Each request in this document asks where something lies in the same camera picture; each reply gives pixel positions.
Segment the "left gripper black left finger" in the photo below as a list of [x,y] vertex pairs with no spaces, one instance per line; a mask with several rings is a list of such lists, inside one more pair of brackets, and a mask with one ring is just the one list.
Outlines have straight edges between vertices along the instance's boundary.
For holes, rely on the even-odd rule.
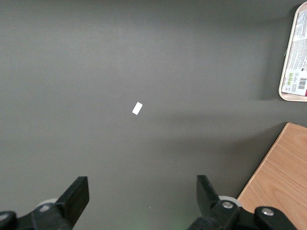
[[72,230],[89,202],[86,176],[79,176],[57,199],[40,203],[28,214],[0,213],[2,230]]

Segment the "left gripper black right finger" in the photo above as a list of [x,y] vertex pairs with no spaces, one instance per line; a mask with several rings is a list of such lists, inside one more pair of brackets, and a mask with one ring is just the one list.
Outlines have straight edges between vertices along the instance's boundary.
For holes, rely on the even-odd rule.
[[197,176],[197,203],[202,216],[189,230],[295,230],[295,225],[279,209],[260,206],[254,213],[234,201],[220,199],[205,175]]

